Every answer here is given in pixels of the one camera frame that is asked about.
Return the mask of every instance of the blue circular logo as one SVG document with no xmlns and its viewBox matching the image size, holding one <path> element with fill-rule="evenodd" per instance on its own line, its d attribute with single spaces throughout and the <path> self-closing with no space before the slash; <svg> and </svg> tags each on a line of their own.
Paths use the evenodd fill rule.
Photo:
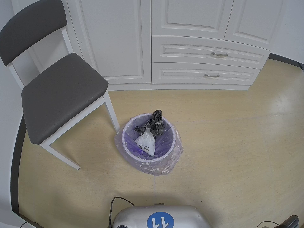
<svg viewBox="0 0 304 228">
<path fill-rule="evenodd" d="M 174 219 L 165 212 L 157 212 L 149 216 L 147 219 L 148 228 L 173 228 Z"/>
</svg>

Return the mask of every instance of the wooden floor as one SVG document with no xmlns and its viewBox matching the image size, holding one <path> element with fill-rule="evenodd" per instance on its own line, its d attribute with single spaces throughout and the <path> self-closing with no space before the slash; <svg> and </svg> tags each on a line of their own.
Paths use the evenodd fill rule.
<svg viewBox="0 0 304 228">
<path fill-rule="evenodd" d="M 45 228 L 107 227 L 114 196 L 135 205 L 188 204 L 213 227 L 256 227 L 290 215 L 304 222 L 304 73 L 268 60 L 248 91 L 116 91 L 121 127 L 162 109 L 176 125 L 182 154 L 167 176 L 134 169 L 114 144 L 105 106 L 54 147 L 75 170 L 25 136 L 19 173 L 20 213 Z M 128 207 L 114 203 L 113 214 Z"/>
</svg>

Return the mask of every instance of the trash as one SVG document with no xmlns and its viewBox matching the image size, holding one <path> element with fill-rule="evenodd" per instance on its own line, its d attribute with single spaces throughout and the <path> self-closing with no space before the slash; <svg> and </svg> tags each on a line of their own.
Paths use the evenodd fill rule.
<svg viewBox="0 0 304 228">
<path fill-rule="evenodd" d="M 150 156 L 137 146 L 135 140 L 139 137 L 140 133 L 134 131 L 134 128 L 136 126 L 140 126 L 139 128 L 141 128 L 151 119 L 151 113 L 144 113 L 131 118 L 115 135 L 115 145 L 120 154 L 141 172 L 154 176 L 167 175 L 173 170 L 183 152 L 181 138 L 176 127 L 165 117 L 162 117 L 164 127 L 161 129 L 163 134 L 155 135 L 154 156 Z"/>
<path fill-rule="evenodd" d="M 137 146 L 153 157 L 156 136 L 163 134 L 164 127 L 162 111 L 156 110 L 152 113 L 151 119 L 141 127 L 134 127 L 134 130 L 139 132 L 139 137 L 135 139 Z"/>
</svg>

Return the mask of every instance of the black wire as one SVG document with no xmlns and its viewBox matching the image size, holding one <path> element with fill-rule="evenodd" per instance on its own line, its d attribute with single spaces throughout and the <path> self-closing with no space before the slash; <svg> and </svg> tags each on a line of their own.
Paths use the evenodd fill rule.
<svg viewBox="0 0 304 228">
<path fill-rule="evenodd" d="M 111 225 L 111 216 L 112 216 L 112 207 L 113 207 L 113 202 L 115 199 L 123 199 L 123 200 L 126 200 L 127 202 L 129 202 L 130 204 L 132 204 L 132 206 L 135 206 L 133 203 L 131 203 L 129 200 L 125 199 L 125 198 L 122 198 L 122 197 L 114 197 L 112 199 L 112 202 L 111 202 L 111 208 L 110 208 L 110 216 L 109 216 L 109 225 L 110 225 L 110 228 L 113 228 L 112 225 Z"/>
<path fill-rule="evenodd" d="M 27 222 L 24 222 L 24 223 L 20 226 L 20 228 L 22 228 L 22 226 L 25 225 L 26 223 L 35 223 L 35 224 L 37 224 L 38 226 L 40 226 L 40 227 L 42 228 L 41 225 L 39 225 L 37 222 L 34 222 L 34 221 L 27 221 Z"/>
<path fill-rule="evenodd" d="M 279 224 L 278 224 L 278 223 L 273 222 L 273 221 L 269 221 L 269 220 L 267 220 L 267 221 L 262 221 L 261 223 L 264 223 L 264 222 L 270 222 L 270 223 L 274 223 L 274 224 L 276 224 L 276 225 L 278 225 L 278 226 L 279 226 Z"/>
</svg>

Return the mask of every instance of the chair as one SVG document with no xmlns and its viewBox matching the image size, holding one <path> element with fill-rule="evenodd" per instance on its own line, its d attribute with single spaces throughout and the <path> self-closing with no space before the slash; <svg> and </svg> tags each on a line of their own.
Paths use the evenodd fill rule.
<svg viewBox="0 0 304 228">
<path fill-rule="evenodd" d="M 105 103 L 119 130 L 108 82 L 73 52 L 61 0 L 40 0 L 17 13 L 0 32 L 0 57 L 22 89 L 22 108 L 31 143 L 74 167 L 80 166 L 51 147 L 57 138 Z M 33 44 L 61 29 L 69 54 L 24 86 L 12 61 Z"/>
</svg>

